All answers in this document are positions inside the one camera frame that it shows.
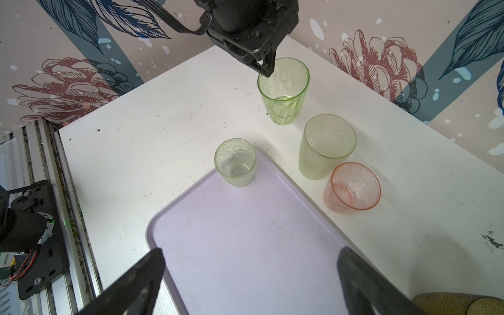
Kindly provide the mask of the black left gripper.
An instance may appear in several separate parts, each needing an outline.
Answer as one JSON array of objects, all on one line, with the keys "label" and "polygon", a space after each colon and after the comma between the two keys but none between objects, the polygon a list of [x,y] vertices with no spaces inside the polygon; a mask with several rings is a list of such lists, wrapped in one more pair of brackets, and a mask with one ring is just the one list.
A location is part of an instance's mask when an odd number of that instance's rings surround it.
[{"label": "black left gripper", "polygon": [[196,1],[212,15],[206,34],[261,76],[275,69],[276,51],[299,23],[298,1]]}]

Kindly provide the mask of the pink glass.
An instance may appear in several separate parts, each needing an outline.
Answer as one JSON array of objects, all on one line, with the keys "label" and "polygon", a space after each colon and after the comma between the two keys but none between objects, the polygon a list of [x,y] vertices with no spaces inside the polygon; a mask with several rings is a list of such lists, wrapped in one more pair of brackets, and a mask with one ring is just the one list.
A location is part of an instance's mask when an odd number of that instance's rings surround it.
[{"label": "pink glass", "polygon": [[381,197],[382,188],[375,173],[355,162],[337,166],[323,193],[326,207],[337,213],[373,209]]}]

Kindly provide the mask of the bright green faceted glass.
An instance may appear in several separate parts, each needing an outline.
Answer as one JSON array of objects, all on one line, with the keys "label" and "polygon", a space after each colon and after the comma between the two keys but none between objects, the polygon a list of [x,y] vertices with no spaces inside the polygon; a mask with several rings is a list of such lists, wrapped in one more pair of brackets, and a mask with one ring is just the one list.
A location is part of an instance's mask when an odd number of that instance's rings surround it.
[{"label": "bright green faceted glass", "polygon": [[300,60],[289,57],[276,59],[271,76],[258,76],[261,99],[274,123],[289,125],[297,119],[310,80],[308,67]]}]

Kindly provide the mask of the pale green dimpled short glass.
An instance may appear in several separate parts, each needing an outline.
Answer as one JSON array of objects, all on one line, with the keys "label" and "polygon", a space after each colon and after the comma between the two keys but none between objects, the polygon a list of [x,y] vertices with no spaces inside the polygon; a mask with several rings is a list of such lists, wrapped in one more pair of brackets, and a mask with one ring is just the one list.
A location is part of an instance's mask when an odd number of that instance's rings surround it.
[{"label": "pale green dimpled short glass", "polygon": [[216,170],[225,181],[235,187],[247,186],[252,181],[256,160],[254,146],[241,138],[224,141],[214,155]]}]

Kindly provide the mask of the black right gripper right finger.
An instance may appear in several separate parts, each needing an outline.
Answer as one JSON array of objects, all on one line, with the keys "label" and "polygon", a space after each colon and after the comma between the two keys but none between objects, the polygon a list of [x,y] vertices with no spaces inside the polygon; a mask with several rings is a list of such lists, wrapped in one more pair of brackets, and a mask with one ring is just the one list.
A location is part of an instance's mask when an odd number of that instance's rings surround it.
[{"label": "black right gripper right finger", "polygon": [[337,271],[349,314],[423,314],[350,247],[340,251]]}]

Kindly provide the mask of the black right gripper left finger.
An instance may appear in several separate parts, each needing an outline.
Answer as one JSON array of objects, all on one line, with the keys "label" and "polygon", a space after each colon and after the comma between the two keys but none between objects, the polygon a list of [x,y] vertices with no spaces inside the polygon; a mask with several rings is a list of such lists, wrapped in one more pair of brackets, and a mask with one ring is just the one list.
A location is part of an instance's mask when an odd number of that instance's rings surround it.
[{"label": "black right gripper left finger", "polygon": [[152,314],[164,271],[164,255],[155,248],[79,313]]}]

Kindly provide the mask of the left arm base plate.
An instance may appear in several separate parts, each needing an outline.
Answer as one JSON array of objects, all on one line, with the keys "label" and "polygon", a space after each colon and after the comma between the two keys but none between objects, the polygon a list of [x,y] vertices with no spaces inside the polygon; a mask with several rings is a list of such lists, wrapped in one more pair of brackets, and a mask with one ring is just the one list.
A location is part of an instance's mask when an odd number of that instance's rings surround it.
[{"label": "left arm base plate", "polygon": [[20,190],[10,209],[15,215],[14,248],[28,251],[26,263],[18,262],[18,296],[26,300],[44,290],[68,269],[62,227],[49,181],[39,181]]}]

